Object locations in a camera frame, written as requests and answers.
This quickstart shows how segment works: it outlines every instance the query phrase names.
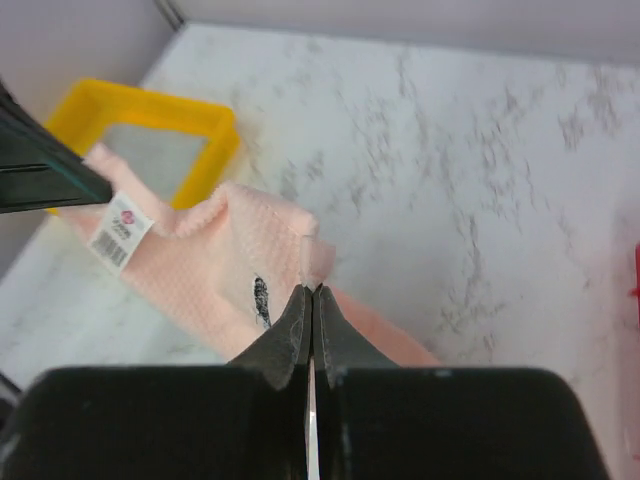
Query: red logo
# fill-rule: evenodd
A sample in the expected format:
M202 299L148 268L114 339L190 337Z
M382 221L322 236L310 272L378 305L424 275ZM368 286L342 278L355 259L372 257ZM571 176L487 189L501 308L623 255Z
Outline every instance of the red logo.
M122 219L122 223L125 225L131 225L135 220L131 210L123 210L120 214L120 218Z

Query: black tool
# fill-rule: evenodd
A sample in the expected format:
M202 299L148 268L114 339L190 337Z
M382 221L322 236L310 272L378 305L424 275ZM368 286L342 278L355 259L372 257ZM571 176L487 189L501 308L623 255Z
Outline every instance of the black tool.
M111 197L109 182L33 120L0 81L0 213Z
M330 289L301 286L226 366L44 375L0 435L0 472L303 479L312 400L322 479L608 478L576 397L554 374L396 367Z

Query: pink cloth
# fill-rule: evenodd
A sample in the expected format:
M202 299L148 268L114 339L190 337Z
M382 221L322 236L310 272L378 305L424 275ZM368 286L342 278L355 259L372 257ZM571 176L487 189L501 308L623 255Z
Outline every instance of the pink cloth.
M312 290L330 273L334 249L317 239L312 214L277 197L225 182L189 210L158 199L103 146L86 163L124 191L155 221L122 277L152 304L231 359L263 332L254 283L267 286L272 322L298 284ZM105 206L60 209L86 243ZM345 318L389 358L402 365L433 365L419 343L332 287Z

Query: yellow plastic tray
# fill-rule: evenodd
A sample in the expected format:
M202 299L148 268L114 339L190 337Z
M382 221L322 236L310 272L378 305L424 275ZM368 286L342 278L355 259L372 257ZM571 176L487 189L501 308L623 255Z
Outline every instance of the yellow plastic tray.
M207 143L171 201L176 209L190 208L211 194L239 144L228 107L92 78L74 84L46 127L82 156L115 123L206 137Z

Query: red object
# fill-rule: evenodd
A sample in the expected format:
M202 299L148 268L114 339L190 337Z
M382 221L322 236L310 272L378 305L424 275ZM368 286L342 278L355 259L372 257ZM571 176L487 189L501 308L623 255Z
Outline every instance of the red object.
M640 312L640 243L636 245L636 288L629 295L638 297L638 312ZM640 326L640 313L638 314L638 326Z
M120 217L122 218L122 221L124 222L125 225L131 225L133 223L133 212L131 210L124 210L120 214Z

